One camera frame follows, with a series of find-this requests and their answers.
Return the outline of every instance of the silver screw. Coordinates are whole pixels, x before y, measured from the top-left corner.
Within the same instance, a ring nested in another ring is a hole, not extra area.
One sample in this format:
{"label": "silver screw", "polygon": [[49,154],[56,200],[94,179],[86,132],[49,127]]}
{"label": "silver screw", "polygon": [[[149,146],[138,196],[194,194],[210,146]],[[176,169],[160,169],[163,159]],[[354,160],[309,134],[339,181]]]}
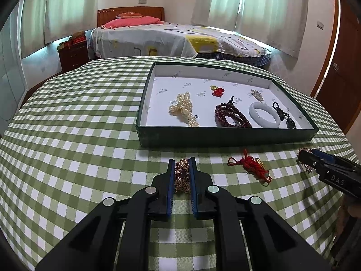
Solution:
{"label": "silver screw", "polygon": [[154,194],[157,191],[157,189],[154,186],[149,186],[146,188],[146,193],[148,194]]}
{"label": "silver screw", "polygon": [[103,205],[104,206],[111,206],[112,204],[114,204],[114,200],[112,198],[106,198],[104,201],[103,201]]}
{"label": "silver screw", "polygon": [[211,185],[211,186],[208,186],[208,191],[215,194],[215,193],[218,193],[219,188],[216,185]]}
{"label": "silver screw", "polygon": [[262,203],[262,199],[259,196],[255,195],[255,196],[250,198],[250,202],[252,204],[259,205],[260,203]]}

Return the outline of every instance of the wooden headboard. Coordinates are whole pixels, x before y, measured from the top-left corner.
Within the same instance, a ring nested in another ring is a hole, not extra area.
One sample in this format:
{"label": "wooden headboard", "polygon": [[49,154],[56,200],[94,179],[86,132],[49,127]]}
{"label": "wooden headboard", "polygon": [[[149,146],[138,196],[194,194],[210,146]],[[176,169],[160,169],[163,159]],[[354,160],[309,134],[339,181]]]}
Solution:
{"label": "wooden headboard", "polygon": [[149,6],[133,6],[133,7],[118,7],[98,10],[98,27],[103,24],[112,21],[119,14],[124,12],[137,12],[143,16],[152,16],[164,20],[164,8],[163,7],[149,7]]}

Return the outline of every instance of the pink blanket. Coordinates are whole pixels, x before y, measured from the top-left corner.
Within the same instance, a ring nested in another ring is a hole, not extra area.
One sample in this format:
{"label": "pink blanket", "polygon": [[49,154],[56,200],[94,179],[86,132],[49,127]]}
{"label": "pink blanket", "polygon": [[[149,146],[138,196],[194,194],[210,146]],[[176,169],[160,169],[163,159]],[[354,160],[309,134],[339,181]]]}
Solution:
{"label": "pink blanket", "polygon": [[159,18],[151,17],[151,16],[144,16],[141,18],[122,18],[122,19],[115,19],[106,24],[103,24],[101,28],[106,30],[113,30],[118,27],[124,26],[140,26],[140,25],[148,25],[148,24],[163,24]]}

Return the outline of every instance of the hand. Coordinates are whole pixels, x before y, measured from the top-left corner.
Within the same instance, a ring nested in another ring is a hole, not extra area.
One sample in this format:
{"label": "hand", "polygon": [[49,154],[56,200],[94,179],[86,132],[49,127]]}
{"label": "hand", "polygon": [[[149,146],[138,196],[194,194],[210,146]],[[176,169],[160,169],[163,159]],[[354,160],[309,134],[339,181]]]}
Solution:
{"label": "hand", "polygon": [[347,208],[348,213],[355,218],[361,218],[361,202],[354,202]]}

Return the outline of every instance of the table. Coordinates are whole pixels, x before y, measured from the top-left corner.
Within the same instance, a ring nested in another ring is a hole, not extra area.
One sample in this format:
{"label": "table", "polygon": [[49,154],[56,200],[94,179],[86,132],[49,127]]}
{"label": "table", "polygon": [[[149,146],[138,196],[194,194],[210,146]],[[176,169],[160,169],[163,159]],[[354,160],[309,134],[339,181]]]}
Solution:
{"label": "table", "polygon": [[[248,146],[270,170],[262,186],[228,158],[243,147],[146,150],[135,119],[155,61],[197,62],[277,79],[313,118],[308,143]],[[16,114],[0,140],[0,227],[19,258],[36,264],[104,198],[132,196],[167,170],[169,158],[196,158],[199,170],[234,196],[258,195],[325,257],[341,193],[297,163],[301,147],[357,161],[349,141],[325,109],[275,75],[232,61],[176,57],[94,60],[47,81]],[[150,270],[215,270],[212,221],[196,221],[189,195],[175,195],[169,222],[152,223]]]}

